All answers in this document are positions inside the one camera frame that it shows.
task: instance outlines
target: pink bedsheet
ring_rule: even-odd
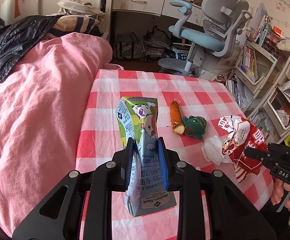
[[[0,226],[11,236],[70,171],[86,102],[112,49],[102,38],[71,33],[39,42],[0,84]]]

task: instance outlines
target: black jacket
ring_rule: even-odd
[[[0,29],[0,83],[61,16],[28,16]]]

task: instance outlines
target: red and white checkered tablecloth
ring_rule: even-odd
[[[245,117],[225,86],[196,78],[141,71],[98,71],[81,126],[76,159],[78,171],[83,173],[95,170],[97,166],[111,160],[114,152],[122,150],[115,117],[122,96],[157,98],[157,132],[158,136],[164,138],[166,148],[178,152],[181,160],[200,167],[202,171],[222,170],[237,184],[232,164],[221,164],[218,167],[212,162],[208,163],[201,150],[204,141],[186,135],[179,136],[171,129],[169,104],[176,98],[180,101],[182,115],[202,116],[206,119],[205,139],[218,135],[225,140],[227,132],[217,126],[219,117]],[[263,167],[258,176],[248,174],[238,187],[260,209],[271,195],[273,180],[269,171]],[[158,213],[134,218],[124,207],[123,196],[124,193],[112,194],[113,239],[176,240],[178,204]],[[178,192],[175,192],[175,196],[179,203]]]

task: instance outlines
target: metal screw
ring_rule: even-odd
[[[116,163],[115,162],[107,162],[106,163],[106,167],[107,168],[113,168],[113,167],[115,167],[116,166]]]
[[[219,171],[219,170],[215,170],[214,172],[213,172],[213,174],[214,174],[214,176],[215,177],[221,177],[221,176],[223,176],[223,173],[221,172],[221,171]]]
[[[78,176],[78,171],[71,171],[70,173],[69,173],[69,177],[71,177],[71,178],[75,178],[75,177],[77,177]]]
[[[179,168],[185,168],[186,163],[185,162],[177,162],[176,166],[179,167]]]

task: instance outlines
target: orange carrot toy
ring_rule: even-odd
[[[182,121],[180,108],[178,106],[176,99],[174,99],[174,101],[171,102],[170,108],[171,108],[171,122],[173,132],[181,135],[185,132],[185,126]]]

